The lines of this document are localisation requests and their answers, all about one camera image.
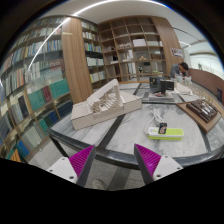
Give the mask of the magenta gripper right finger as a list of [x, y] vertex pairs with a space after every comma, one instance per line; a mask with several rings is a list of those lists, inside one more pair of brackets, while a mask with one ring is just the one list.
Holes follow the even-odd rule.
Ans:
[[160, 156], [139, 144], [134, 145], [134, 155], [145, 184], [150, 184], [182, 169], [182, 166], [169, 155]]

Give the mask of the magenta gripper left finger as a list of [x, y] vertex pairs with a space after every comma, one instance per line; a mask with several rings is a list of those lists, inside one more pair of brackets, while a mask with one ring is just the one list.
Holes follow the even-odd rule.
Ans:
[[71, 157], [59, 158], [48, 172], [84, 187], [96, 155], [96, 148], [91, 145]]

